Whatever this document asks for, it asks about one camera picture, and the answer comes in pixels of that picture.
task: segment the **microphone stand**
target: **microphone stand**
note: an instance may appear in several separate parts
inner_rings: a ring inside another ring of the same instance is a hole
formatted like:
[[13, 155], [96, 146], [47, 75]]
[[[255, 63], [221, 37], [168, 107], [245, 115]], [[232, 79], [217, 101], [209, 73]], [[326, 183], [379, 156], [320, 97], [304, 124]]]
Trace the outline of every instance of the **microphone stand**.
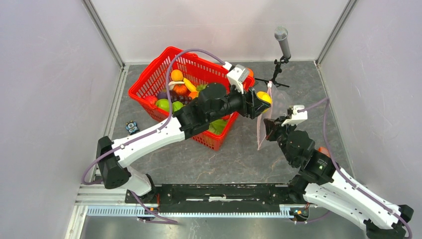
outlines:
[[290, 87], [290, 86], [288, 86], [288, 85], [281, 84], [281, 83], [278, 83], [278, 82], [276, 81], [277, 75], [278, 75], [279, 73], [282, 73], [282, 72], [283, 72], [283, 70], [281, 69], [281, 64], [287, 64], [287, 63], [289, 63], [289, 59], [290, 59], [290, 57], [289, 57], [289, 58], [286, 58], [286, 57], [282, 56], [282, 57], [280, 58], [280, 61], [277, 61], [277, 59], [275, 59], [275, 60], [274, 60], [274, 64], [275, 64], [276, 66], [275, 66], [275, 68], [274, 68], [273, 78], [271, 78], [271, 80], [264, 80], [264, 79], [259, 79], [259, 78], [255, 78], [255, 80], [257, 80], [257, 81], [262, 81], [262, 82], [264, 82], [265, 84], [268, 84], [268, 83], [271, 81], [271, 82], [273, 82], [273, 84], [274, 84], [276, 87], [279, 87], [279, 86], [284, 86], [284, 87], [287, 87], [287, 88], [288, 88], [288, 87]]

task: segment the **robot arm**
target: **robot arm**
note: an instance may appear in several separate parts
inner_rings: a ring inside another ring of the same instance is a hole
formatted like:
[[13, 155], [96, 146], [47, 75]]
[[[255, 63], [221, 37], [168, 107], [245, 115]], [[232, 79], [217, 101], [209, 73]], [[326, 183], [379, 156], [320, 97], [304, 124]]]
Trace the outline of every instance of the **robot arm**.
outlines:
[[[243, 81], [248, 70], [243, 66], [224, 65], [229, 70], [227, 77], [230, 91], [222, 84], [208, 84], [198, 97], [188, 105], [173, 113], [165, 128], [159, 129], [165, 121], [140, 133], [111, 141], [107, 136], [98, 141], [97, 157], [117, 148], [99, 163], [99, 170], [107, 189], [124, 187], [139, 196], [150, 192], [154, 185], [148, 175], [141, 174], [130, 164], [142, 156], [167, 144], [182, 141], [208, 130], [210, 122], [223, 116], [238, 112], [244, 117], [254, 119], [270, 107], [266, 101], [259, 99], [253, 88], [243, 88]], [[125, 146], [140, 135], [154, 132]]]
[[[403, 224], [394, 214], [410, 221], [413, 209], [407, 205], [395, 205], [382, 199], [353, 179], [344, 169], [341, 173], [356, 186], [352, 186], [336, 170], [332, 160], [315, 150], [315, 142], [305, 131], [295, 130], [298, 123], [308, 118], [307, 112], [299, 113], [304, 106], [288, 109], [287, 117], [264, 119], [267, 140], [277, 141], [287, 162], [299, 168], [299, 174], [289, 183], [289, 196], [305, 200], [348, 219], [366, 230], [370, 239], [402, 239], [406, 235]], [[370, 195], [392, 213], [371, 200]]]

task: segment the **white panel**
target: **white panel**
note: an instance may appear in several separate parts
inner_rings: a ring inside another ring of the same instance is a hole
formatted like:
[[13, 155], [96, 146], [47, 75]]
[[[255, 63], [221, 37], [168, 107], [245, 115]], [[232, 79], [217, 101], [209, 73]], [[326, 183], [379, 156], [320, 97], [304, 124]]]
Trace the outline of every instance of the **white panel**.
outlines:
[[2, 0], [0, 31], [0, 238], [60, 239], [119, 67], [79, 0]]
[[274, 60], [289, 31], [293, 60], [315, 60], [347, 0], [93, 0], [125, 62], [149, 62], [170, 45], [223, 60]]
[[322, 63], [356, 179], [415, 210], [422, 235], [422, 2], [359, 1]]

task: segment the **plastic bag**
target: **plastic bag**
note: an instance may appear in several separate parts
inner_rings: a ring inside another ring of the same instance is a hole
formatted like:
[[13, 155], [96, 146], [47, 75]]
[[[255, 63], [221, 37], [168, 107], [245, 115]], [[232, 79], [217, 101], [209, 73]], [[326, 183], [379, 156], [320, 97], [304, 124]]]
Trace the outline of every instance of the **plastic bag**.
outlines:
[[271, 81], [268, 83], [267, 94], [270, 95], [272, 104], [265, 113], [258, 117], [258, 121], [256, 123], [258, 150], [271, 145], [271, 142], [265, 139], [267, 133], [265, 132], [264, 119], [275, 119], [279, 116], [286, 116], [287, 108], [292, 105], [292, 99], [290, 96], [287, 95], [285, 91], [277, 89], [277, 87], [273, 85]]

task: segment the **cable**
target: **cable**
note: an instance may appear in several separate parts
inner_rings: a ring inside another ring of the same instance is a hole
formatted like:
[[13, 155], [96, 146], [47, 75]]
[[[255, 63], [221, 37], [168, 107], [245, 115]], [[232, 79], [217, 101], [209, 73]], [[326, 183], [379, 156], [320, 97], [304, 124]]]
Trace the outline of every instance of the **cable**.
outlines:
[[[213, 55], [212, 53], [209, 53], [209, 52], [207, 52], [207, 51], [205, 51], [205, 50], [201, 50], [201, 49], [196, 49], [196, 48], [193, 48], [193, 49], [188, 49], [188, 50], [184, 50], [184, 51], [182, 51], [182, 52], [180, 52], [179, 54], [177, 54], [174, 58], [173, 58], [173, 60], [170, 62], [170, 65], [169, 65], [169, 67], [167, 68], [167, 71], [166, 71], [166, 90], [167, 90], [167, 99], [170, 101], [170, 99], [171, 99], [171, 97], [170, 97], [170, 90], [169, 90], [169, 82], [170, 82], [170, 71], [171, 71], [171, 68], [172, 68], [172, 66], [173, 66], [173, 64], [176, 62], [176, 60], [180, 57], [180, 56], [182, 56], [183, 54], [185, 54], [185, 53], [187, 53], [187, 52], [192, 52], [192, 51], [196, 51], [196, 52], [202, 52], [202, 53], [204, 53], [204, 54], [207, 54], [208, 56], [210, 56], [210, 57], [212, 57], [212, 58], [214, 58], [215, 60], [217, 60], [219, 63], [221, 63], [221, 64], [225, 64], [225, 62], [224, 61], [222, 61], [220, 58], [218, 58], [218, 57], [216, 57], [215, 55]], [[168, 125], [168, 123], [170, 122], [170, 120], [171, 120], [171, 117], [172, 117], [172, 113], [173, 113], [173, 104], [169, 104], [169, 116], [167, 117], [167, 120], [164, 122], [164, 124], [162, 125], [162, 126], [160, 126], [158, 129], [159, 130], [162, 130], [162, 129], [164, 129], [167, 125]], [[140, 135], [140, 136], [138, 136], [138, 137], [136, 137], [136, 138], [134, 138], [134, 139], [132, 139], [132, 140], [130, 140], [130, 141], [128, 141], [128, 142], [126, 142], [126, 143], [124, 143], [123, 145], [124, 146], [128, 146], [129, 144], [131, 144], [131, 143], [133, 143], [133, 142], [136, 142], [136, 141], [138, 141], [138, 140], [140, 140], [140, 139], [143, 139], [143, 138], [145, 138], [145, 137], [148, 137], [148, 136], [150, 136], [150, 135], [153, 135], [153, 134], [155, 134], [157, 131], [156, 130], [154, 130], [154, 131], [151, 131], [151, 132], [148, 132], [148, 133], [145, 133], [145, 134], [143, 134], [143, 135]], [[85, 178], [86, 178], [86, 176], [87, 176], [87, 174], [88, 174], [88, 172], [89, 172], [89, 170], [94, 166], [94, 165], [96, 165], [98, 162], [100, 162], [102, 159], [104, 159], [105, 157], [107, 157], [107, 156], [109, 156], [110, 154], [112, 154], [112, 153], [114, 153], [114, 152], [116, 152], [116, 151], [118, 151], [119, 149], [121, 149], [120, 147], [116, 147], [116, 148], [114, 148], [114, 149], [112, 149], [112, 150], [110, 150], [110, 151], [107, 151], [106, 153], [104, 153], [104, 154], [102, 154], [100, 157], [98, 157], [96, 160], [94, 160], [94, 162], [92, 162], [89, 166], [88, 166], [88, 168], [86, 168], [86, 170], [84, 171], [84, 173], [83, 173], [83, 175], [82, 175], [82, 184], [85, 184], [85, 185], [93, 185], [93, 184], [98, 184], [98, 183], [101, 183], [102, 182], [102, 180], [97, 180], [97, 181], [93, 181], [93, 182], [87, 182], [87, 181], [85, 181]]]
[[147, 220], [144, 220], [144, 222], [145, 223], [155, 223], [155, 224], [173, 224], [173, 225], [176, 225], [178, 222], [177, 221], [175, 221], [175, 220], [172, 220], [172, 219], [169, 219], [169, 218], [165, 218], [165, 217], [162, 217], [162, 216], [160, 216], [160, 215], [158, 215], [157, 213], [154, 213], [154, 212], [152, 212], [151, 210], [149, 210], [143, 203], [142, 203], [142, 201], [140, 200], [140, 198], [138, 197], [138, 195], [136, 194], [136, 193], [134, 193], [134, 192], [132, 192], [132, 191], [130, 191], [131, 192], [131, 194], [135, 197], [135, 199], [137, 200], [137, 202], [147, 211], [147, 212], [149, 212], [150, 214], [152, 214], [152, 215], [154, 215], [155, 217], [157, 217], [157, 218], [159, 218], [159, 219], [162, 219], [162, 220], [164, 220], [165, 222], [162, 222], [162, 221], [147, 221]]
[[327, 118], [327, 113], [328, 113], [328, 108], [329, 108], [329, 104], [330, 104], [330, 101], [329, 101], [329, 98], [328, 97], [325, 97], [324, 99], [322, 99], [322, 100], [320, 100], [320, 101], [318, 101], [317, 103], [315, 103], [315, 104], [313, 104], [313, 105], [311, 105], [311, 106], [309, 106], [309, 107], [307, 107], [307, 108], [305, 108], [305, 109], [303, 109], [303, 110], [298, 110], [298, 112], [300, 113], [300, 112], [304, 112], [304, 111], [308, 111], [308, 110], [311, 110], [311, 109], [313, 109], [313, 108], [315, 108], [315, 107], [317, 107], [318, 105], [320, 105], [320, 104], [322, 104], [323, 102], [325, 102], [325, 101], [327, 101], [327, 103], [326, 103], [326, 105], [325, 105], [325, 111], [324, 111], [324, 118], [323, 118], [323, 120], [322, 120], [322, 134], [323, 134], [323, 137], [324, 137], [324, 142], [325, 142], [325, 144], [326, 144], [326, 146], [327, 146], [327, 150], [328, 150], [328, 152], [330, 153], [330, 158], [331, 158], [331, 161], [332, 161], [332, 163], [333, 163], [333, 165], [334, 165], [334, 167], [335, 167], [335, 169], [336, 169], [336, 171], [340, 174], [340, 176], [344, 179], [344, 180], [346, 180], [346, 182], [347, 183], [349, 183], [350, 185], [352, 185], [352, 187], [353, 188], [355, 188], [356, 190], [358, 190], [359, 192], [361, 192], [363, 195], [365, 195], [366, 197], [368, 197], [369, 199], [371, 199], [373, 202], [375, 202], [376, 204], [378, 204], [379, 206], [381, 206], [384, 210], [386, 210], [387, 212], [389, 212], [390, 214], [392, 214], [393, 216], [395, 216], [400, 222], [402, 222], [403, 223], [403, 225], [406, 227], [406, 229], [407, 229], [407, 231], [408, 231], [408, 234], [409, 234], [409, 236], [408, 237], [406, 237], [407, 239], [411, 239], [412, 237], [413, 237], [413, 234], [412, 234], [412, 230], [410, 229], [410, 226], [409, 226], [409, 224], [408, 223], [406, 223], [406, 221], [402, 218], [402, 217], [400, 217], [397, 213], [395, 213], [395, 212], [393, 212], [393, 210], [391, 210], [390, 208], [388, 208], [387, 206], [385, 206], [383, 203], [381, 203], [380, 201], [378, 201], [376, 198], [374, 198], [373, 196], [371, 196], [369, 193], [367, 193], [366, 191], [364, 191], [363, 189], [361, 189], [360, 187], [356, 187], [357, 185], [355, 184], [355, 183], [353, 183], [349, 178], [347, 178], [341, 171], [340, 171], [340, 168], [338, 167], [338, 165], [337, 165], [337, 163], [336, 163], [336, 161], [335, 161], [335, 159], [334, 159], [334, 155], [332, 154], [332, 151], [331, 151], [331, 146], [329, 145], [329, 143], [328, 143], [328, 139], [327, 139], [327, 135], [326, 135], [326, 129], [325, 129], [325, 123], [326, 123], [326, 118]]
[[319, 218], [315, 218], [315, 219], [312, 219], [312, 220], [307, 220], [307, 221], [304, 221], [304, 222], [295, 222], [295, 224], [309, 224], [309, 223], [314, 223], [314, 222], [317, 222], [319, 220], [322, 220], [322, 219], [326, 218], [330, 214], [331, 214], [331, 211], [328, 211], [324, 215], [320, 216]]
[[[180, 56], [182, 56], [183, 54], [185, 54], [185, 53], [187, 53], [187, 52], [192, 52], [192, 51], [196, 51], [196, 52], [202, 52], [202, 53], [204, 53], [204, 54], [207, 54], [208, 56], [210, 56], [210, 57], [212, 57], [212, 58], [214, 58], [215, 60], [217, 60], [219, 63], [221, 63], [221, 64], [225, 64], [225, 62], [224, 61], [222, 61], [220, 58], [218, 58], [218, 57], [216, 57], [215, 55], [213, 55], [212, 53], [209, 53], [209, 52], [207, 52], [207, 51], [205, 51], [205, 50], [201, 50], [201, 49], [196, 49], [196, 48], [193, 48], [193, 49], [188, 49], [188, 50], [184, 50], [184, 51], [182, 51], [182, 52], [180, 52], [179, 54], [177, 54], [174, 58], [173, 58], [173, 60], [170, 62], [170, 65], [169, 65], [169, 67], [167, 68], [167, 71], [166, 71], [166, 90], [167, 90], [167, 99], [169, 100], [169, 102], [170, 102], [170, 99], [171, 99], [171, 97], [170, 97], [170, 90], [169, 90], [169, 82], [170, 82], [170, 71], [171, 71], [171, 68], [172, 68], [172, 66], [173, 66], [173, 64], [176, 62], [176, 60], [180, 57]], [[169, 116], [167, 117], [167, 120], [164, 122], [164, 124], [162, 125], [162, 126], [160, 126], [158, 129], [159, 130], [162, 130], [162, 129], [164, 129], [167, 125], [168, 125], [168, 123], [170, 122], [170, 120], [171, 120], [171, 118], [172, 118], [172, 114], [173, 114], [173, 104], [169, 104]], [[130, 141], [128, 141], [128, 142], [126, 142], [126, 143], [124, 143], [123, 145], [124, 146], [128, 146], [129, 144], [131, 144], [131, 143], [133, 143], [133, 142], [136, 142], [136, 141], [138, 141], [138, 140], [140, 140], [140, 139], [143, 139], [143, 138], [145, 138], [145, 137], [148, 137], [148, 136], [150, 136], [150, 135], [153, 135], [153, 134], [155, 134], [157, 132], [157, 130], [154, 130], [154, 131], [151, 131], [151, 132], [148, 132], [148, 133], [145, 133], [145, 134], [143, 134], [143, 135], [140, 135], [140, 136], [138, 136], [138, 137], [136, 137], [136, 138], [134, 138], [134, 139], [132, 139], [132, 140], [130, 140]], [[89, 170], [94, 166], [94, 165], [96, 165], [98, 162], [100, 162], [102, 159], [104, 159], [105, 157], [107, 157], [107, 156], [109, 156], [110, 154], [112, 154], [112, 153], [114, 153], [114, 152], [116, 152], [116, 151], [118, 151], [119, 149], [121, 149], [121, 147], [116, 147], [116, 148], [114, 148], [114, 149], [112, 149], [112, 150], [109, 150], [109, 151], [107, 151], [106, 153], [104, 153], [104, 154], [102, 154], [102, 155], [100, 155], [96, 160], [94, 160], [89, 166], [88, 166], [88, 168], [86, 168], [86, 170], [84, 171], [84, 173], [83, 173], [83, 175], [82, 175], [82, 179], [81, 179], [81, 181], [82, 181], [82, 184], [85, 184], [85, 185], [93, 185], [93, 184], [99, 184], [99, 183], [101, 183], [103, 180], [102, 179], [100, 179], [100, 180], [97, 180], [97, 181], [93, 181], [93, 182], [87, 182], [87, 181], [85, 181], [85, 178], [86, 178], [86, 176], [87, 176], [87, 174], [88, 174], [88, 172], [89, 172]], [[171, 219], [168, 219], [168, 218], [165, 218], [165, 217], [162, 217], [162, 216], [160, 216], [160, 215], [158, 215], [158, 214], [156, 214], [156, 213], [154, 213], [154, 212], [152, 212], [152, 211], [150, 211], [142, 202], [141, 202], [141, 200], [138, 198], [138, 196], [134, 193], [134, 192], [132, 192], [132, 191], [130, 191], [133, 195], [134, 195], [134, 197], [135, 197], [135, 199], [137, 200], [137, 202], [147, 211], [147, 212], [149, 212], [150, 214], [152, 214], [152, 215], [154, 215], [154, 216], [156, 216], [156, 217], [158, 217], [158, 218], [160, 218], [160, 219], [163, 219], [163, 220], [165, 220], [165, 222], [160, 222], [160, 221], [158, 221], [158, 222], [152, 222], [152, 221], [148, 221], [148, 222], [150, 222], [150, 223], [157, 223], [157, 224], [177, 224], [177, 221], [174, 221], [174, 220], [171, 220]]]

